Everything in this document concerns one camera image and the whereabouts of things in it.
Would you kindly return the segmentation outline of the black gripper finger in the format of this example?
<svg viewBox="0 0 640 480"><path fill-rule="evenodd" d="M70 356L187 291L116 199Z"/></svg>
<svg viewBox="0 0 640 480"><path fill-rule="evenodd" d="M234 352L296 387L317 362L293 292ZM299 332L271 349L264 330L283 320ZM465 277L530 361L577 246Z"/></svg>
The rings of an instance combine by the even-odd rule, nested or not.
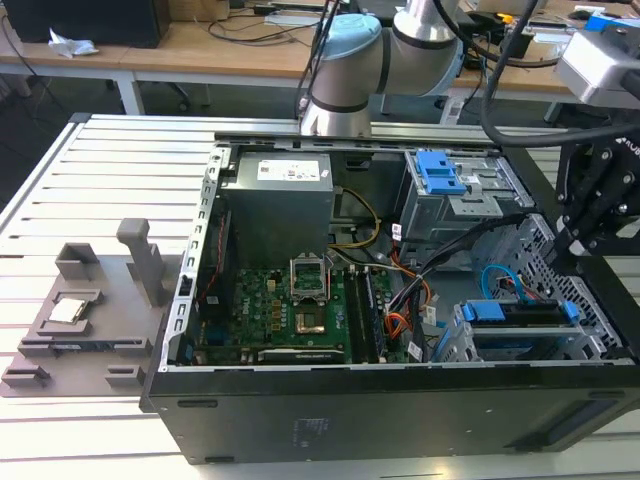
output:
<svg viewBox="0 0 640 480"><path fill-rule="evenodd" d="M575 256L627 257L639 255L639 199L585 206L571 217L569 252Z"/></svg>
<svg viewBox="0 0 640 480"><path fill-rule="evenodd" d="M568 226L571 217L585 206L601 202L608 209L606 174L611 153L606 141L568 144L561 148L556 180L556 197L561 213L556 223L560 236L571 236Z"/></svg>

